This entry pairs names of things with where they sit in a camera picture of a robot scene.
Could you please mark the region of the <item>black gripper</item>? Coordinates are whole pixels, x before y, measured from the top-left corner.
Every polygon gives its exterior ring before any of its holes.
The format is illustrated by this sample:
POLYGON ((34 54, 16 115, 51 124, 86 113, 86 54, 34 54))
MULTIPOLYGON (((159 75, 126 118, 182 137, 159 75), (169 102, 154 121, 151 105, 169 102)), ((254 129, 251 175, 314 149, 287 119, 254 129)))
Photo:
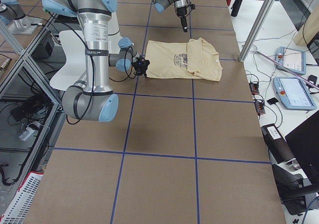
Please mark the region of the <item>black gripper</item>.
POLYGON ((187 32, 187 2, 186 0, 177 0, 175 1, 175 10, 177 16, 180 18, 181 26, 183 32, 187 32))

